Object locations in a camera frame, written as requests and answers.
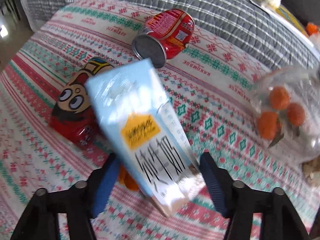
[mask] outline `tiled floor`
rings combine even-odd
[[[4,69],[14,54],[33,34],[26,20],[18,21],[15,16],[5,10],[4,16],[0,12],[1,25],[5,26],[8,34],[4,37],[0,36],[0,71]]]

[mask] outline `metal bolt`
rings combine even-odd
[[[279,196],[282,196],[282,195],[284,195],[284,190],[282,188],[280,188],[280,187],[276,187],[275,188],[275,193],[277,195],[279,195]]]
[[[240,181],[240,180],[235,180],[235,181],[232,183],[232,185],[233,185],[234,187],[237,187],[237,188],[243,188],[243,187],[244,187],[244,183],[243,183],[242,181]]]
[[[84,181],[84,180],[81,180],[81,181],[78,181],[76,184],[75,184],[75,187],[76,188],[84,188],[87,186],[87,182]]]
[[[36,191],[37,196],[43,196],[47,193],[47,190],[45,188],[40,188]]]

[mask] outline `red can with cartoon character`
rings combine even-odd
[[[171,9],[147,20],[132,41],[139,59],[150,58],[155,68],[165,65],[186,48],[193,34],[192,17],[180,9]]]
[[[113,66],[105,59],[93,57],[63,88],[55,104],[49,126],[81,148],[86,148],[99,131],[84,84],[87,79]]]

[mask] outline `gray quilted blanket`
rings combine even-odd
[[[48,20],[59,8],[75,0],[27,0],[35,17]],[[313,67],[319,61],[281,23],[249,0],[124,0],[163,11],[180,8],[196,24],[241,48],[270,69],[288,64]]]

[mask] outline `patterned tablecloth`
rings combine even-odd
[[[85,152],[61,142],[47,127],[68,79],[93,56],[117,65],[136,61],[131,41],[156,11],[117,0],[80,0],[58,11],[0,75],[0,232],[10,235],[39,187],[69,188],[100,167],[111,152],[97,140]],[[282,187],[310,229],[319,190],[299,169],[262,149],[253,129],[252,84],[268,69],[234,45],[196,27],[190,46],[158,70],[197,154],[208,149],[220,167],[250,187]],[[281,150],[294,152],[289,143]],[[215,212],[206,189],[170,218],[140,193],[116,184],[105,212],[92,221],[98,239],[223,239],[228,220]],[[259,214],[252,238],[259,237]],[[60,215],[61,239],[68,238]]]

